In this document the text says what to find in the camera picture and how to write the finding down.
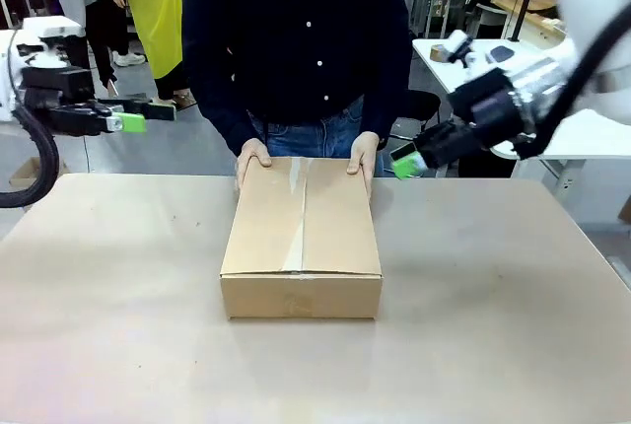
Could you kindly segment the person's right hand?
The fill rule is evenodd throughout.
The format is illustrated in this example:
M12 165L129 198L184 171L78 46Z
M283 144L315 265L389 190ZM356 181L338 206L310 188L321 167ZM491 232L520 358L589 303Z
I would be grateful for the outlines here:
M266 146L257 138L247 140L237 156L236 161L236 183L237 189L241 190L244 185L247 167L251 160L256 160L264 168L272 165L271 157Z

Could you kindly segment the person's left hand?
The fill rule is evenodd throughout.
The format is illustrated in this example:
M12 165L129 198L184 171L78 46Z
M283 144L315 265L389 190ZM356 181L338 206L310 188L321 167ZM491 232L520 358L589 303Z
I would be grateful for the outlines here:
M363 131L355 138L351 146L347 174L360 176L363 179L368 197L372 194L379 143L380 138L377 133Z

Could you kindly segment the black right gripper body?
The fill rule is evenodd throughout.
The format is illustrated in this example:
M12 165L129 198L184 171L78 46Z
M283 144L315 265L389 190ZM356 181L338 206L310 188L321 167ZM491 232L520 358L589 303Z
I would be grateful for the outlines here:
M428 169L438 169L489 149L476 133L474 124L458 119L441 122L418 134L415 148Z

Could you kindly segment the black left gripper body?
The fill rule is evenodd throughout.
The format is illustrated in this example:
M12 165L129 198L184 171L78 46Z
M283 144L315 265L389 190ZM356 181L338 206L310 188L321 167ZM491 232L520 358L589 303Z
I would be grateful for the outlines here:
M74 137L112 133L112 111L98 102L63 105L44 112L44 124L53 132Z

